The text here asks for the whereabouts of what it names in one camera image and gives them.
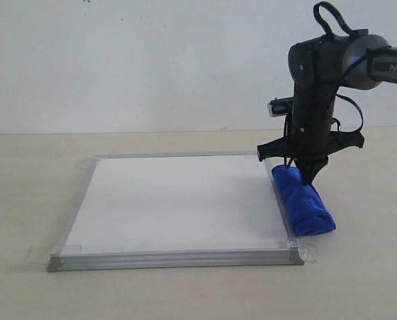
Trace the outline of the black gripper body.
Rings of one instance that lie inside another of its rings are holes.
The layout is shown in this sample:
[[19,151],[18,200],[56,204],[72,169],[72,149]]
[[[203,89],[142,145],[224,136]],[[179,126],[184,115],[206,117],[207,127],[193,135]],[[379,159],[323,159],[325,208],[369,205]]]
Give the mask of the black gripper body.
[[306,89],[294,86],[293,106],[285,116],[281,138],[257,147],[258,160],[272,157],[298,160],[326,159],[327,156],[347,147],[364,146],[361,129],[353,131],[331,130],[340,122],[333,117],[334,100],[339,97],[358,105],[350,98],[338,95],[337,86],[315,85]]

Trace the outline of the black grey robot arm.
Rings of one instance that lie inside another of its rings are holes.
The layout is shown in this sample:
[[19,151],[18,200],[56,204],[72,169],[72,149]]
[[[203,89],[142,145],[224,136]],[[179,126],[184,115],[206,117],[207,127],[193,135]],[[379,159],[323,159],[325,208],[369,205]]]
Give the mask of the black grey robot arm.
[[333,116],[339,88],[370,90],[382,82],[397,84],[397,47],[378,35],[325,35],[293,45],[288,68],[294,81],[292,97],[268,104],[271,117],[285,118],[283,136],[259,145],[257,153],[260,161],[282,157],[286,165],[295,163],[302,182],[310,184],[329,155],[364,145],[360,129],[331,129],[340,123]]

